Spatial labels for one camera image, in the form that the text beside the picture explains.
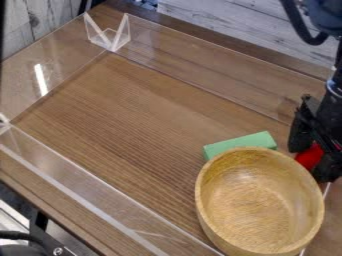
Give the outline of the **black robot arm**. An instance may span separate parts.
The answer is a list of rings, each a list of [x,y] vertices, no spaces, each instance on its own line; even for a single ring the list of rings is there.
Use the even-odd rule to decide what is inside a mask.
[[[339,41],[331,77],[324,83],[324,95],[316,99],[302,96],[291,123],[287,148],[291,153],[307,151],[312,144],[322,154],[311,175],[319,183],[342,177],[342,0],[279,0],[299,38],[312,46],[328,37]]]

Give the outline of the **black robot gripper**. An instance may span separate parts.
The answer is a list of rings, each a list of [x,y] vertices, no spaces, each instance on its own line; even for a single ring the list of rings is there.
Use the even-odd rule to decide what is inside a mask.
[[[323,150],[311,174],[318,183],[334,182],[342,176],[342,84],[328,80],[322,100],[302,96],[291,123],[287,148],[306,151],[316,142]]]

